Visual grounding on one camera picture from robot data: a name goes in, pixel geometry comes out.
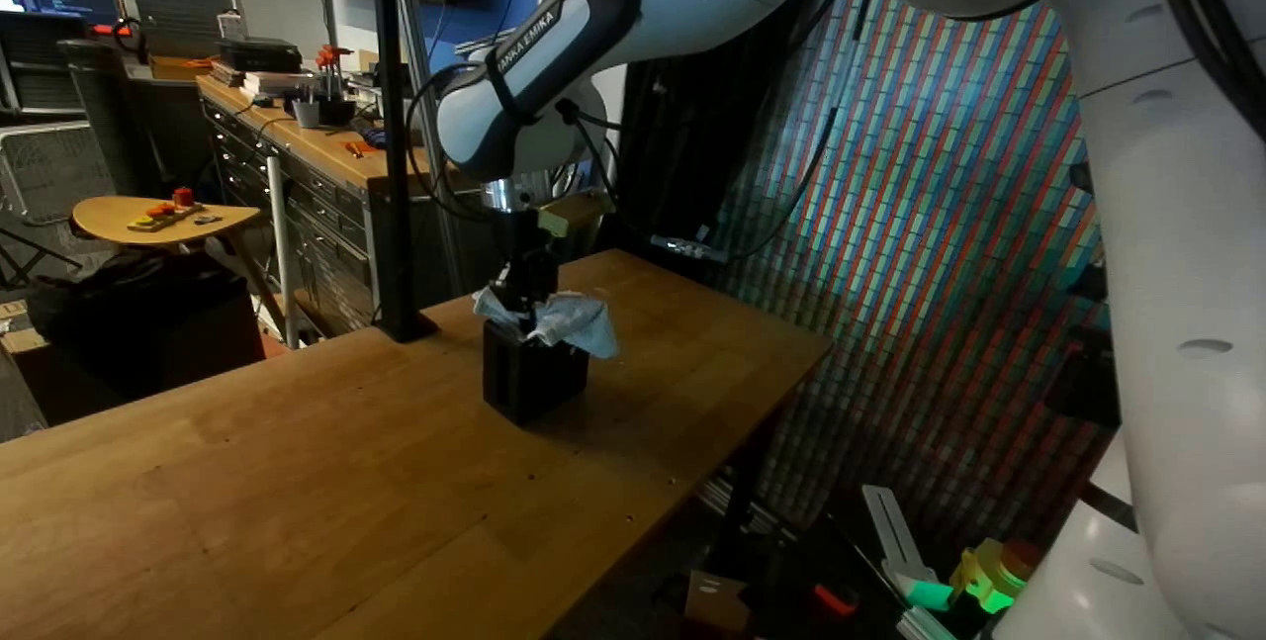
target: wooden side table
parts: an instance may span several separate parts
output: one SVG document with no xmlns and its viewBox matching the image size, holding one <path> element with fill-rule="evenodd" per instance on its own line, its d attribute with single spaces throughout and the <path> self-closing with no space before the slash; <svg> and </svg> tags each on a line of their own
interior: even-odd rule
<svg viewBox="0 0 1266 640">
<path fill-rule="evenodd" d="M 208 206 L 204 204 L 204 211 L 197 212 L 197 215 L 186 216 L 185 220 L 163 226 L 157 231 L 128 229 L 130 221 L 144 215 L 147 209 L 161 206 L 165 202 L 166 200 L 149 197 L 105 195 L 105 197 L 90 197 L 77 204 L 71 216 L 82 230 L 94 238 L 105 239 L 108 243 L 130 244 L 130 247 L 170 248 L 173 244 L 192 243 L 195 239 L 228 239 L 242 263 L 242 269 L 246 271 L 246 278 L 258 293 L 263 307 L 268 310 L 273 324 L 277 325 L 277 329 L 285 330 L 286 321 L 281 307 L 277 306 L 277 298 L 268 292 L 268 281 L 253 258 L 248 255 L 248 249 L 242 239 L 243 225 L 248 225 L 261 215 L 260 207 Z M 204 215 L 218 216 L 220 220 L 199 225 L 196 220 Z M 289 292 L 286 292 L 286 297 L 290 297 Z"/>
</svg>

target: wooden board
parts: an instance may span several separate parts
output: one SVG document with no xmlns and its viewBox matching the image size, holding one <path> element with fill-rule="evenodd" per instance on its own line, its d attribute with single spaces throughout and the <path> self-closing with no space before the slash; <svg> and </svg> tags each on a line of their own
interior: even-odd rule
<svg viewBox="0 0 1266 640">
<path fill-rule="evenodd" d="M 229 113 L 237 113 L 249 102 L 241 90 L 209 76 L 197 77 L 197 90 L 213 102 L 229 109 Z M 289 118 L 289 114 L 280 108 L 253 106 L 238 114 L 237 118 L 251 128 L 260 128 L 273 118 Z M 362 139 L 352 130 L 332 134 L 329 130 L 300 128 L 294 120 L 280 120 L 268 125 L 267 134 L 280 143 L 289 144 L 291 152 L 299 158 L 303 158 L 309 166 L 316 167 L 325 176 L 341 181 L 341 183 L 351 183 L 357 188 L 367 190 L 371 181 L 385 180 L 387 176 L 387 157 L 384 151 L 366 153 L 365 157 L 358 158 L 343 148 L 343 143 L 356 143 L 356 140 Z M 423 148 L 413 151 L 420 171 L 428 172 L 427 151 Z"/>
<path fill-rule="evenodd" d="M 828 347 L 623 252 L 562 283 L 622 354 L 532 429 L 461 297 L 0 445 L 0 637 L 542 636 Z"/>
<path fill-rule="evenodd" d="M 194 212 L 185 220 L 179 220 L 176 224 L 163 226 L 157 231 L 128 229 L 133 220 L 146 215 L 147 209 L 160 206 L 163 201 L 149 197 L 103 195 L 103 197 L 90 197 L 77 204 L 71 216 L 87 234 L 105 239 L 108 243 L 147 244 L 147 247 L 162 248 L 167 244 L 190 243 L 194 239 L 224 234 L 225 230 L 244 225 L 260 215 L 258 207 L 208 206 L 204 204 L 203 211 Z M 222 220 L 199 225 L 195 220 L 204 215 L 218 215 Z"/>
</svg>

